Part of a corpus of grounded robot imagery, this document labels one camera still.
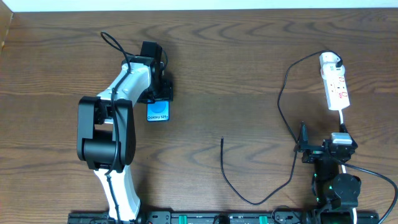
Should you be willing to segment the blue Galaxy smartphone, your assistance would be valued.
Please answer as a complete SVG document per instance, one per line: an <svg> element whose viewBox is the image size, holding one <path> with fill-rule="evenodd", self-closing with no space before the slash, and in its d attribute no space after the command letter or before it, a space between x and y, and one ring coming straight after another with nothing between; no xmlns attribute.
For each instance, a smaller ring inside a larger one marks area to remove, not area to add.
<svg viewBox="0 0 398 224"><path fill-rule="evenodd" d="M168 121L170 118L170 105L168 101L156 101L147 104L147 121L158 122Z"/></svg>

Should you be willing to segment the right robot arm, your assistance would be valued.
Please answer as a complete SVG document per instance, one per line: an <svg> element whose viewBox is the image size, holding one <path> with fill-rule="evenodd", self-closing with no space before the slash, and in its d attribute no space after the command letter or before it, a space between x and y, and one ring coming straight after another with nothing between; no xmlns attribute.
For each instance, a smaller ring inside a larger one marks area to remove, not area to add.
<svg viewBox="0 0 398 224"><path fill-rule="evenodd" d="M303 214L304 223L353 223L353 209L358 206L361 179L344 173L339 166L350 160L357 143L344 124L337 133L331 133L320 146L308 143L307 127L300 125L295 152L302 153L302 162L314 165L312 191L317 207Z"/></svg>

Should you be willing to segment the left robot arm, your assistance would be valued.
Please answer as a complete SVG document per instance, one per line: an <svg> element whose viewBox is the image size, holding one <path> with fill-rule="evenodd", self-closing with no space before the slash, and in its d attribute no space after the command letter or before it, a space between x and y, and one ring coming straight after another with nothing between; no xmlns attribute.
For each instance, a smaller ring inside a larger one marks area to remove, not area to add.
<svg viewBox="0 0 398 224"><path fill-rule="evenodd" d="M131 172L136 152L133 108L145 104L148 122L168 121L173 84L164 78L166 54L158 43L145 41L140 54L124 56L112 84L79 101L76 150L103 186L109 204L103 221L145 223Z"/></svg>

